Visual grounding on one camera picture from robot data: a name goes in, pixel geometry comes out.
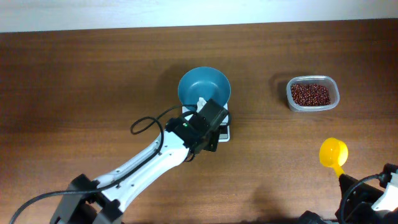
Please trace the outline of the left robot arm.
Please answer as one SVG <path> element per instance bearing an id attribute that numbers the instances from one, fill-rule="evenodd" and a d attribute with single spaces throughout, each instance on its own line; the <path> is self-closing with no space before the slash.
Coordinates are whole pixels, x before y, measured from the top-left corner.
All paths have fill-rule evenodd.
<path id="1" fill-rule="evenodd" d="M 121 223 L 132 201 L 168 170 L 190 162 L 202 150 L 215 152 L 229 111 L 208 100 L 199 111 L 171 118 L 143 151 L 115 170 L 90 180 L 82 174 L 68 186 L 51 223 Z"/>

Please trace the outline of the yellow measuring scoop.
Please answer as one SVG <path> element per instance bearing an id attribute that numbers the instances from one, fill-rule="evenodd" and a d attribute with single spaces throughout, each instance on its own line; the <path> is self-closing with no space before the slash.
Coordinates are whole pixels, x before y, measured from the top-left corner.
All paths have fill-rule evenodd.
<path id="1" fill-rule="evenodd" d="M 332 168 L 337 178 L 345 173 L 342 166 L 347 159 L 348 147 L 343 141 L 336 138 L 328 138 L 322 143 L 319 151 L 320 163 L 324 167 Z"/>

